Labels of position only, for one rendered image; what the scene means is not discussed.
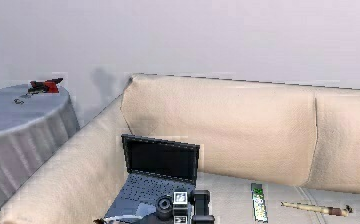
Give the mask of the red and black object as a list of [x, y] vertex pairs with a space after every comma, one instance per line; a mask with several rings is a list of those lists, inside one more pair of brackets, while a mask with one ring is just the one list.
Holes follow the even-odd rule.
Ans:
[[31, 81], [31, 87], [28, 89], [29, 94], [38, 93], [58, 93], [57, 85], [62, 82], [62, 78], [50, 79], [43, 82]]

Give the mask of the tan wooden stick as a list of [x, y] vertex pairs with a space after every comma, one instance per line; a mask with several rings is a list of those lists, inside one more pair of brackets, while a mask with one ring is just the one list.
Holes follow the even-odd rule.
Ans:
[[289, 203], [289, 202], [282, 202], [282, 206], [295, 208], [304, 211], [312, 211], [318, 212], [321, 214], [328, 214], [333, 216], [343, 216], [347, 217], [349, 214], [353, 212], [353, 208], [347, 205], [344, 209], [336, 208], [336, 207], [327, 207], [327, 206], [316, 206], [316, 205], [309, 205], [309, 204], [301, 204], [301, 203]]

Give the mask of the round table with grey cloth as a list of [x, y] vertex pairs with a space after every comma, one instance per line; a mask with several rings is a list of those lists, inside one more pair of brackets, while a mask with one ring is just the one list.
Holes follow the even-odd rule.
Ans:
[[0, 89], [0, 207], [79, 129], [69, 92]]

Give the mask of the beige sofa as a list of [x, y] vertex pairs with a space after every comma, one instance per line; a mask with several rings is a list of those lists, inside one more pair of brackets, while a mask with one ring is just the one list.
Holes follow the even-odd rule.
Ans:
[[144, 74], [40, 167], [0, 224], [94, 224], [127, 177], [123, 134], [199, 145], [216, 224], [255, 224], [253, 182], [269, 224], [360, 224], [360, 90]]

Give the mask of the dark grey open laptop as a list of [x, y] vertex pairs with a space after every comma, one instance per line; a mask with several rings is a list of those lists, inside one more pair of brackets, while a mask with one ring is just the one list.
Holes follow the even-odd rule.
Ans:
[[161, 197], [196, 188], [199, 145], [130, 134], [122, 135], [122, 145], [128, 176], [106, 218], [125, 216], [132, 224], [154, 213]]

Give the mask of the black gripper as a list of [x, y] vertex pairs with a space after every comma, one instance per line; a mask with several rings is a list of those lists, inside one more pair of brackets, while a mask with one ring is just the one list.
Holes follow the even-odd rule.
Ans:
[[147, 224], [173, 224], [173, 204], [169, 195], [160, 197], [156, 202], [156, 211], [149, 215]]

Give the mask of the green and white remote control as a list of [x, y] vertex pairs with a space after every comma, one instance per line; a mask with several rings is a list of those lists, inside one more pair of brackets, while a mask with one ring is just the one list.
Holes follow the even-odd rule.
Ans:
[[267, 215], [265, 196], [262, 185], [257, 183], [252, 183], [251, 193], [252, 193], [254, 220], [257, 222], [267, 223], [268, 215]]

